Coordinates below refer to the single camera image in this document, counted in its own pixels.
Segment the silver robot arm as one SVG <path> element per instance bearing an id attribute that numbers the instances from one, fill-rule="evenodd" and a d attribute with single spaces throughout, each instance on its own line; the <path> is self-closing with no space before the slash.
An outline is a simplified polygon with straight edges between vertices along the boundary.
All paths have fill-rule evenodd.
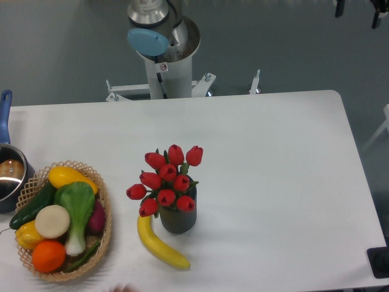
<path id="1" fill-rule="evenodd" d="M 131 1 L 127 42 L 155 63 L 181 61 L 200 45 L 197 25 L 182 12 L 182 1 Z"/>

